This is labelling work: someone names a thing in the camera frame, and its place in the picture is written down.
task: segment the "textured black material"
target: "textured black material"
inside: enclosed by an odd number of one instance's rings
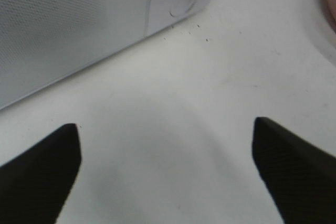
[[[0,223],[55,223],[81,163],[75,124],[66,124],[0,167]]]
[[[336,223],[336,159],[268,118],[257,118],[253,158],[286,224]]]

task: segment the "black object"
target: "black object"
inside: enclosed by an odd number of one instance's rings
[[[336,223],[336,159],[268,118],[257,118],[253,158],[286,224]]]
[[[80,163],[77,127],[66,124],[0,167],[0,223],[55,223]]]

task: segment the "white table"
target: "white table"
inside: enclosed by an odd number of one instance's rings
[[[212,0],[0,111],[0,163],[74,122],[83,164],[58,223],[282,223],[253,122],[336,155],[336,33],[320,3]]]

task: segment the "circular indentation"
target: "circular indentation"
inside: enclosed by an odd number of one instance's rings
[[[195,5],[196,0],[177,0],[170,8],[173,17],[180,17],[187,14]]]

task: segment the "speaker grille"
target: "speaker grille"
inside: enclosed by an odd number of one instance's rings
[[[0,0],[0,70],[98,29],[103,9],[103,0]]]

